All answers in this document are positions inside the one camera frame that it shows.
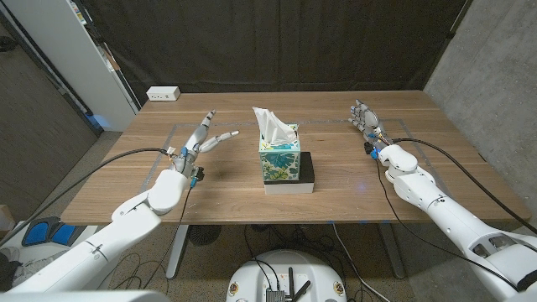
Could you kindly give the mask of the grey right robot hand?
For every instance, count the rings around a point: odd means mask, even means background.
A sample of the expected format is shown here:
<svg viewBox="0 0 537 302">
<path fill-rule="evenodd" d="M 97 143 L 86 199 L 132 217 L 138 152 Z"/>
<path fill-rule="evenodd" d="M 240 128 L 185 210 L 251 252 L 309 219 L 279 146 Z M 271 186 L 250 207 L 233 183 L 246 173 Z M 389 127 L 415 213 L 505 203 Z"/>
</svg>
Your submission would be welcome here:
<svg viewBox="0 0 537 302">
<path fill-rule="evenodd" d="M 384 131 L 377 114 L 358 99 L 356 99 L 356 105 L 351 107 L 351 117 L 348 122 L 356 127 L 364 139 L 375 148 L 382 149 L 394 143 Z"/>
</svg>

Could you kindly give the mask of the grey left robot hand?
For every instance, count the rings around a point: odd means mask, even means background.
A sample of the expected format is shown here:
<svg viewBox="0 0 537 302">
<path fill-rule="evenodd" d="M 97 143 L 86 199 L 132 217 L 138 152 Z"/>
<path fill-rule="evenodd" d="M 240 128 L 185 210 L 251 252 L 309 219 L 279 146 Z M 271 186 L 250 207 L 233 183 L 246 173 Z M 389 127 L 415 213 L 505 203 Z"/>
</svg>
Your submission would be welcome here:
<svg viewBox="0 0 537 302">
<path fill-rule="evenodd" d="M 208 153 L 222 141 L 228 140 L 239 134 L 238 130 L 233 130 L 213 138 L 208 138 L 207 136 L 211 120 L 215 114 L 215 110 L 206 114 L 200 126 L 190 135 L 186 143 L 180 148 L 180 153 L 171 157 L 169 169 L 179 172 L 189 178 L 195 169 L 194 162 L 199 154 Z"/>
</svg>

